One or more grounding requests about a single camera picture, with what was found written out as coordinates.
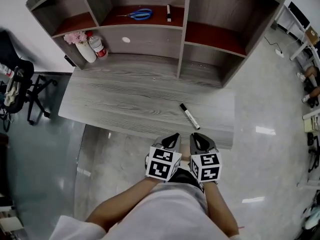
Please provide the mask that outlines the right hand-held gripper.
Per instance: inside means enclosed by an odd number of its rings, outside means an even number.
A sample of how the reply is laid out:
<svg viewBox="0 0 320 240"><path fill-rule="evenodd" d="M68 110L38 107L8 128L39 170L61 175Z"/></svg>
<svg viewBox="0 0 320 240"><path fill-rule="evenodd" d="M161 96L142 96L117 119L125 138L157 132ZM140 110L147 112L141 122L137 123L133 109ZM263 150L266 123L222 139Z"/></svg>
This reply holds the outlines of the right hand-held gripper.
<svg viewBox="0 0 320 240"><path fill-rule="evenodd" d="M190 170L199 183L215 182L221 177L222 158L216 151L216 143L201 133L192 133L189 137Z"/></svg>

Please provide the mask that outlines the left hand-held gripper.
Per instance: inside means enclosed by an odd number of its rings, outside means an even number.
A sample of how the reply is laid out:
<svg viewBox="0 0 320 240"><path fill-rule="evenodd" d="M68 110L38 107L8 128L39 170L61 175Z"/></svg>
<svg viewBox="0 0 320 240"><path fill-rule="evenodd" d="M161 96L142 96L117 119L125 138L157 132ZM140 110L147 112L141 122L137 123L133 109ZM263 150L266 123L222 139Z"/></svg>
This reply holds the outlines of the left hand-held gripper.
<svg viewBox="0 0 320 240"><path fill-rule="evenodd" d="M150 147L145 176L169 181L180 166L182 158L180 147L181 135L179 133L158 137Z"/></svg>

